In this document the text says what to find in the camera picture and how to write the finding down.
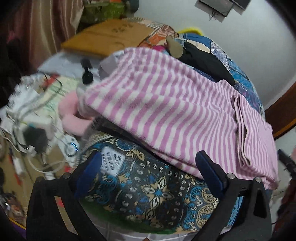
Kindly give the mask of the yellow curved tube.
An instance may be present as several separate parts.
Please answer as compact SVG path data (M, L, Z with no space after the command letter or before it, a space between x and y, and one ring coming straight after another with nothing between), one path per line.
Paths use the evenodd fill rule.
M179 35L199 35L199 36L203 36L202 31L199 28L196 28L196 27L184 28L182 30L179 30L178 34Z

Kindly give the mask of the brown wooden wardrobe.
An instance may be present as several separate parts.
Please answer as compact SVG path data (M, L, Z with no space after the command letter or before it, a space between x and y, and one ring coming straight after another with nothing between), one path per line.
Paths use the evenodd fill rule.
M275 140L295 127L295 83L265 111L266 121L273 128Z

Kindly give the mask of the black wall television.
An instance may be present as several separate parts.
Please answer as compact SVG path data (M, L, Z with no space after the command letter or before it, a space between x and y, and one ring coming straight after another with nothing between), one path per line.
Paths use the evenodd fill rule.
M246 10L251 0L231 0L234 4L240 7L242 10Z

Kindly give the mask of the striped brown pink curtain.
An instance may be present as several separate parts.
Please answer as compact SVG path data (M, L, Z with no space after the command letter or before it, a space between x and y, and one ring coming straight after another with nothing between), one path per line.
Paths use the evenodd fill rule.
M1 51L16 44L21 73L34 72L76 34L82 1L1 1Z

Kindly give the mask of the blue patchwork bed quilt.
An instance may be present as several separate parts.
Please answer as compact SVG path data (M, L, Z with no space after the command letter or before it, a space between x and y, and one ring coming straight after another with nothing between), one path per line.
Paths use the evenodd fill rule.
M175 41L184 45L184 42L193 44L198 49L213 54L227 68L235 80L234 88L242 94L248 103L265 116L265 111L254 84L247 77L243 70L218 46L214 41L199 35L179 35L171 26L150 21L140 17L127 18L128 21L137 22L154 31L146 37L140 44L141 47L154 48L165 54L169 54L166 49L166 36L175 38Z

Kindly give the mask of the dark paisley pillow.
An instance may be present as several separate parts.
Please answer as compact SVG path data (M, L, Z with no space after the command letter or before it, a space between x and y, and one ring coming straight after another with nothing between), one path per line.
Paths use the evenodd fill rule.
M204 181L134 142L96 131L82 142L80 161L92 153L102 165L81 203L101 221L134 232L197 232L219 204Z

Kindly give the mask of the green storage box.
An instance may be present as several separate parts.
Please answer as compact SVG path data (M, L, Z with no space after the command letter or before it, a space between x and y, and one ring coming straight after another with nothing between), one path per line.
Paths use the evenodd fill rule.
M80 21L96 24L108 19L119 19L125 15L125 4L121 1L83 1L83 12Z

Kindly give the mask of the grey white cloth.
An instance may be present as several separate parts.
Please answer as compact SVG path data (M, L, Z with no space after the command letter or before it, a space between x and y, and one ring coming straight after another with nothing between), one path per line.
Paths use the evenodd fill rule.
M124 51L116 51L108 57L93 57L67 52L59 52L38 67L39 72L48 74L58 74L70 78L81 78L84 73L84 68L81 61L89 60L92 68L90 72L93 74L95 81L103 80L111 75L118 65L119 58Z

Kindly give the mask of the small wall monitor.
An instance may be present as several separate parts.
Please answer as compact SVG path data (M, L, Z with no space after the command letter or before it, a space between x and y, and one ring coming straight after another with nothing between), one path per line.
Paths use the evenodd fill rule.
M227 17L234 5L234 3L229 0L200 0L200 2L209 6L224 17Z

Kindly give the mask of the wooden lap desk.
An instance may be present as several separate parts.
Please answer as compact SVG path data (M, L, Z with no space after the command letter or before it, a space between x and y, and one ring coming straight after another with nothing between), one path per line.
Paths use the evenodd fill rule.
M107 57L129 47L138 47L154 30L143 24L111 19L93 25L61 44L68 52Z

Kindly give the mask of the grey green plush pillow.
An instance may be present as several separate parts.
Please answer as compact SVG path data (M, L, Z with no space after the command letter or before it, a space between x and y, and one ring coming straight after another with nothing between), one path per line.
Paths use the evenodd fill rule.
M139 8L139 0L127 0L126 4L132 14L134 14Z

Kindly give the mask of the white power strip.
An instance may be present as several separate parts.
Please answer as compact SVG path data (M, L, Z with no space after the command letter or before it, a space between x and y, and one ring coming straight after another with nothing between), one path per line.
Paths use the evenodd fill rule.
M57 133L52 140L48 142L45 154L42 160L45 166L47 180L56 179L63 172L72 171L77 165L76 160L80 149L78 141L66 133Z

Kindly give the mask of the pump bottle black top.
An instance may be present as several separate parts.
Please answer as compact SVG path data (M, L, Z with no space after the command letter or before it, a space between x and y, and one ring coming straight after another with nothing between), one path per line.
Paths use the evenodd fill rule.
M88 88L100 82L101 78L99 70L94 69L89 59L82 59L80 61L84 72L82 74L82 81L77 85L76 93L81 96Z

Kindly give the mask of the pink white striped pants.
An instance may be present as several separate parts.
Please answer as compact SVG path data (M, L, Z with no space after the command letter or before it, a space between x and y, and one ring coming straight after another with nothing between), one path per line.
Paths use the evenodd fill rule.
M278 187L271 125L227 81L208 80L162 52L125 49L111 75L79 98L78 110L109 120L196 177L195 156L205 151L227 173Z

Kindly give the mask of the pink plush toy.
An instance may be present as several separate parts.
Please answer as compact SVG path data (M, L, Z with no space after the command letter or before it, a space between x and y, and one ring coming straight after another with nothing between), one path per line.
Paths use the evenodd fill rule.
M82 117L78 112L79 99L76 91L66 94L58 104L58 114L63 130L69 135L82 137L93 118Z

